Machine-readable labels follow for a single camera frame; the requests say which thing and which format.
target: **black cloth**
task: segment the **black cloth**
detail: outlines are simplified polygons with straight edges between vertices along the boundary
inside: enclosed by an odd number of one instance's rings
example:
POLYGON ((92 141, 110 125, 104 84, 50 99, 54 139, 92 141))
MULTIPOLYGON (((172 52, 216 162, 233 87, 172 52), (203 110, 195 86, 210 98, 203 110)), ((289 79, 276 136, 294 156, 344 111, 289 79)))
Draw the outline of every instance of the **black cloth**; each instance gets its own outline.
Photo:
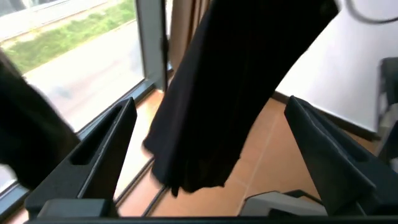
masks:
POLYGON ((144 146, 177 195, 224 186, 257 115, 338 13, 333 0, 213 0, 144 146))
POLYGON ((80 142, 0 51, 0 163, 36 188, 80 142))

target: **brown curtain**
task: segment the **brown curtain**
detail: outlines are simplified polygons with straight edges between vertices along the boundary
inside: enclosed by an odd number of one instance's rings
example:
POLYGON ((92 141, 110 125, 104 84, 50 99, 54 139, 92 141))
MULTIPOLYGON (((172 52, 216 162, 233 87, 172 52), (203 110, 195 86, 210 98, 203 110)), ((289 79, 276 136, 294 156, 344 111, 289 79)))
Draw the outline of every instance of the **brown curtain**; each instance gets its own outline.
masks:
POLYGON ((211 0, 173 0, 172 24, 169 40, 169 58, 174 71, 208 9, 211 0))

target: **outdoor vegetation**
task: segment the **outdoor vegetation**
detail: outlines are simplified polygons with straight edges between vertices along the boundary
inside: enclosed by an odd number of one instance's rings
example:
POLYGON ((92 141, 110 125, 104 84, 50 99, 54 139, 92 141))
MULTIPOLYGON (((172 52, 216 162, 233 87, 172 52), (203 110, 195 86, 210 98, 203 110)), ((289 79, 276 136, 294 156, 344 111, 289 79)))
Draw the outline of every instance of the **outdoor vegetation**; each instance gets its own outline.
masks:
POLYGON ((25 73, 135 18, 134 0, 123 0, 85 19, 39 32, 34 39, 16 42, 4 51, 25 73))

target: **tile grout line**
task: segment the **tile grout line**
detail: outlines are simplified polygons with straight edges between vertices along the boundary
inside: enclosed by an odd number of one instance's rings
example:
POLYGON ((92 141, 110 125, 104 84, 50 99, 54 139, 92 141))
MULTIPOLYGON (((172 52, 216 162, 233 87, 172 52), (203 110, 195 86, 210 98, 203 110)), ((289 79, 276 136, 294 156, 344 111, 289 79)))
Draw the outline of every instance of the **tile grout line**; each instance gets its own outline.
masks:
POLYGON ((273 122, 273 124, 272 124, 272 126, 271 126, 270 135, 268 136, 268 138, 267 138, 267 140, 266 140, 266 145, 264 146, 264 149, 261 151, 261 155, 260 155, 260 157, 259 157, 259 160, 257 161, 256 166, 254 167, 253 173, 252 173, 252 175, 251 175, 251 177, 250 177, 250 179, 249 179, 248 186, 246 187, 246 190, 244 191, 243 198, 242 198, 242 200, 241 200, 241 204, 240 204, 240 206, 238 207, 238 209, 237 209, 237 211, 236 211, 236 214, 237 214, 237 215, 239 214, 239 211, 242 209, 244 199, 246 198, 246 195, 247 195, 248 192, 249 192, 249 188, 250 188, 250 186, 251 186, 251 184, 252 184, 252 182, 253 182, 253 180, 254 180, 254 176, 255 176, 255 174, 256 174, 256 172, 257 172, 259 166, 260 166, 260 162, 262 161, 262 158, 263 158, 263 156, 264 156, 264 152, 265 152, 265 150, 266 150, 267 147, 268 147, 269 141, 271 140, 271 137, 272 137, 272 134, 273 134, 273 130, 274 130, 275 125, 276 125, 276 123, 277 123, 277 121, 278 121, 279 118, 280 118, 280 114, 277 114, 277 115, 275 116, 275 120, 274 120, 274 122, 273 122))

